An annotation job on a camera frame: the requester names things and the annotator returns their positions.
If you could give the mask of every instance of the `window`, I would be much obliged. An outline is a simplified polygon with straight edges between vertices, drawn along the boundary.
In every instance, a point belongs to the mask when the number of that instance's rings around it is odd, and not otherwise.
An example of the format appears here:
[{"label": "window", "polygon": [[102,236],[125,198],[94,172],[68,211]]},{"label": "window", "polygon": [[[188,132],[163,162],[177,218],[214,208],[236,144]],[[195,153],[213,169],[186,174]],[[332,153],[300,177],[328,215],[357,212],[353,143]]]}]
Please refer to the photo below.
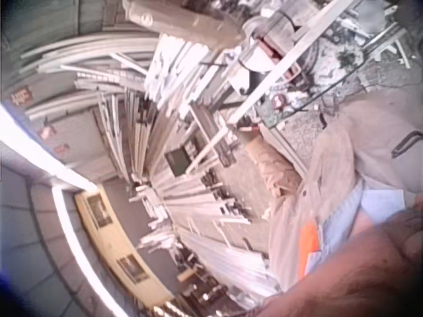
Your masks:
[{"label": "window", "polygon": [[102,228],[112,223],[100,194],[88,197],[87,201],[98,227]]},{"label": "window", "polygon": [[148,279],[148,275],[132,254],[126,258],[118,260],[118,264],[124,270],[125,274],[134,282],[134,284]]}]

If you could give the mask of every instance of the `beige jacket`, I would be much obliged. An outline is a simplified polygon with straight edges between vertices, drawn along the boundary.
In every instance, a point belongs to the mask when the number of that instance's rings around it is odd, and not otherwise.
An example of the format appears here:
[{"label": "beige jacket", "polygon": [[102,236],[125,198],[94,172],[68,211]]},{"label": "beige jacket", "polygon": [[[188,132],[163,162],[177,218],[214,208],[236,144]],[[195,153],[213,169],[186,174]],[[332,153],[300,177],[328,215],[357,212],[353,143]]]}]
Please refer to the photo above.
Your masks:
[{"label": "beige jacket", "polygon": [[404,190],[406,206],[423,192],[423,140],[392,159],[391,151],[412,131],[423,131],[421,106],[404,96],[367,94],[345,106],[317,138],[303,181],[262,137],[246,150],[275,196],[270,218],[270,269],[283,291],[297,278],[298,240],[306,221],[326,220],[359,179],[373,189]]}]

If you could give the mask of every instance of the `jacket sleeve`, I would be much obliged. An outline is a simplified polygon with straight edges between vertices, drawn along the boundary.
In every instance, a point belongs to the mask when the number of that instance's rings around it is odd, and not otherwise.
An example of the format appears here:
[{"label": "jacket sleeve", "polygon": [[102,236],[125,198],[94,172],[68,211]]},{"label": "jacket sleeve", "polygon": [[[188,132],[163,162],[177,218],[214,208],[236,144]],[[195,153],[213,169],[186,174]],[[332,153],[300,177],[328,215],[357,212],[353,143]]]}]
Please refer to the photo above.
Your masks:
[{"label": "jacket sleeve", "polygon": [[255,137],[245,145],[249,157],[257,165],[266,187],[274,197],[295,195],[302,181],[293,164],[263,139]]}]

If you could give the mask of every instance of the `person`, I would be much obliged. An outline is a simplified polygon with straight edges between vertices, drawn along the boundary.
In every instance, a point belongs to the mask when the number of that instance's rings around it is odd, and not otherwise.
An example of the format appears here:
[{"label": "person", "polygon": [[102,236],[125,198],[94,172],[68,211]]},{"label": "person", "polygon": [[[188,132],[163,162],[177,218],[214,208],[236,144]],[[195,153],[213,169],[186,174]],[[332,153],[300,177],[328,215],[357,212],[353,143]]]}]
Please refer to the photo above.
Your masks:
[{"label": "person", "polygon": [[422,131],[422,107],[403,94],[355,97],[317,137],[304,180],[260,132],[238,132],[275,197],[269,258],[282,294],[253,316],[414,309],[422,294]]}]

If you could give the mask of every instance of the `workshop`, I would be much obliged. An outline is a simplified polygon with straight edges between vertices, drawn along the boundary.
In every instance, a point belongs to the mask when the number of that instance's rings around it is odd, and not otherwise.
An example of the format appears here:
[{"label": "workshop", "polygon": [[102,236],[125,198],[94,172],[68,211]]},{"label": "workshop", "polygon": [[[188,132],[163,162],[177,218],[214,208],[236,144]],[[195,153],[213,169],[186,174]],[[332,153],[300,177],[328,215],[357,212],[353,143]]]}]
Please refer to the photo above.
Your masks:
[{"label": "workshop", "polygon": [[423,1],[1,2],[5,316],[422,316]]}]

